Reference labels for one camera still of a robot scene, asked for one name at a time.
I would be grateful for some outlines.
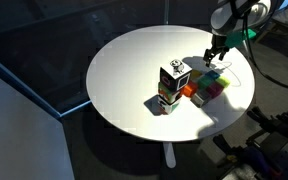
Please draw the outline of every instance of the colorful cube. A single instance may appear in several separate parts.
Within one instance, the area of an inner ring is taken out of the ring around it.
[[[215,81],[206,88],[206,91],[211,95],[212,98],[216,98],[223,92],[223,89],[224,87]]]
[[[158,104],[163,110],[164,114],[171,114],[174,109],[180,104],[181,98],[177,99],[174,103],[169,104],[161,96],[158,96]]]
[[[207,72],[207,73],[205,74],[205,76],[208,76],[208,77],[210,77],[210,78],[212,78],[212,79],[214,79],[214,80],[216,80],[217,78],[220,77],[220,75],[219,75],[217,72],[213,71],[213,70]]]
[[[182,94],[190,98],[196,93],[197,87],[197,84],[192,81],[188,81],[188,83],[182,89]]]
[[[168,90],[161,82],[158,83],[158,94],[164,98],[169,104],[172,104],[177,99],[181,98],[181,91],[172,92]]]
[[[191,102],[198,108],[202,107],[203,105],[207,104],[212,99],[211,95],[208,94],[206,91],[198,91],[196,92],[192,98]]]
[[[175,59],[160,68],[160,82],[170,91],[179,91],[188,83],[191,71],[191,67]]]
[[[195,79],[197,79],[197,78],[199,78],[200,76],[202,76],[203,75],[203,73],[202,72],[200,72],[200,71],[198,71],[198,70],[195,70],[195,69],[193,69],[192,71],[191,71],[191,76],[190,76],[190,80],[195,80]]]
[[[211,85],[214,82],[214,79],[210,78],[209,76],[203,76],[198,80],[198,89],[204,90],[209,85]]]
[[[230,81],[224,77],[224,76],[220,76],[219,78],[217,78],[215,80],[218,84],[220,84],[223,88],[227,88],[228,85],[230,85]]]

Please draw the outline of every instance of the round white table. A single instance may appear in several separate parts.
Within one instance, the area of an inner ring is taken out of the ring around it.
[[[87,91],[96,110],[118,129],[139,138],[164,142],[166,162],[175,167],[171,142],[201,139],[234,123],[254,94],[252,69],[237,50],[205,66],[212,34],[183,26],[153,26],[126,33],[104,46],[87,72]],[[202,108],[183,96],[169,115],[158,110],[159,70],[179,59],[203,72],[215,70],[231,82]]]

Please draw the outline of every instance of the orange cube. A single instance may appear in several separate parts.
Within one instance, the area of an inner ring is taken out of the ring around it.
[[[197,84],[192,82],[191,80],[182,88],[182,94],[186,97],[192,97],[197,91]]]

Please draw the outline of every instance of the dark floor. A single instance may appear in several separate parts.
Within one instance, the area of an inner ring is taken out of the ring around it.
[[[268,35],[253,44],[259,67],[270,76],[288,84],[288,36]],[[255,95],[250,107],[259,106],[267,115],[288,111],[288,89],[254,72]],[[216,179],[224,169],[216,164],[224,157],[207,137],[200,142],[175,143],[177,166],[166,167],[162,144],[144,141],[122,133],[97,115],[92,105],[63,120],[76,180],[192,180]],[[258,124],[243,115],[220,132],[232,146],[259,130]]]

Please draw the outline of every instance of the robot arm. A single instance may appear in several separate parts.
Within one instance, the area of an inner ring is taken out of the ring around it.
[[[204,54],[206,66],[209,67],[211,60],[218,54],[219,59],[223,60],[225,53],[229,51],[229,47],[225,45],[226,36],[243,29],[244,16],[248,16],[248,26],[254,26],[263,22],[270,10],[271,0],[219,0],[218,7],[211,16],[213,38],[212,48],[207,49]]]

